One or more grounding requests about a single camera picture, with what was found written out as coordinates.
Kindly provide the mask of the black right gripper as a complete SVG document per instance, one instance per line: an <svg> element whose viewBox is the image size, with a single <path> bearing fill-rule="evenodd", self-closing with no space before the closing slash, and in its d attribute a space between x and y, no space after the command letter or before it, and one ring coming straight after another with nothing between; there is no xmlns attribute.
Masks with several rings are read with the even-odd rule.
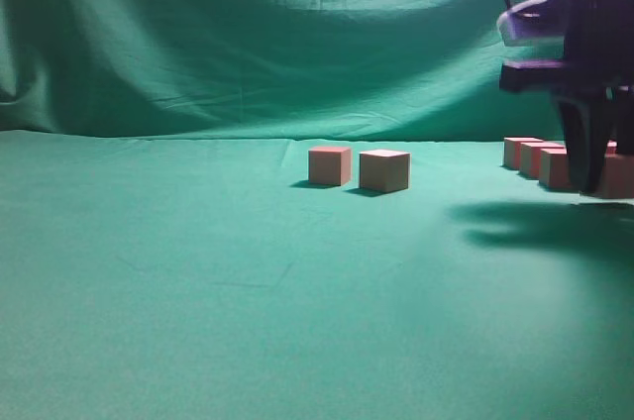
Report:
<svg viewBox="0 0 634 420"><path fill-rule="evenodd" d="M583 194L595 192L615 129L615 104L600 91L633 83L633 0L571 0L569 25L557 58L506 60L499 88L549 92L562 125L569 179Z"/></svg>

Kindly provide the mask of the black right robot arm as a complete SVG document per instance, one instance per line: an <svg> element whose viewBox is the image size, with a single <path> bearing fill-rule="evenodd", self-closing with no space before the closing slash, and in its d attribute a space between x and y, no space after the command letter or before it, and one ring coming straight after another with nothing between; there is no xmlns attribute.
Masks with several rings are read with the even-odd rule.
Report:
<svg viewBox="0 0 634 420"><path fill-rule="evenodd" d="M550 93L579 193L632 197L633 0L508 2L497 28L508 47L562 44L558 59L506 61L499 87Z"/></svg>

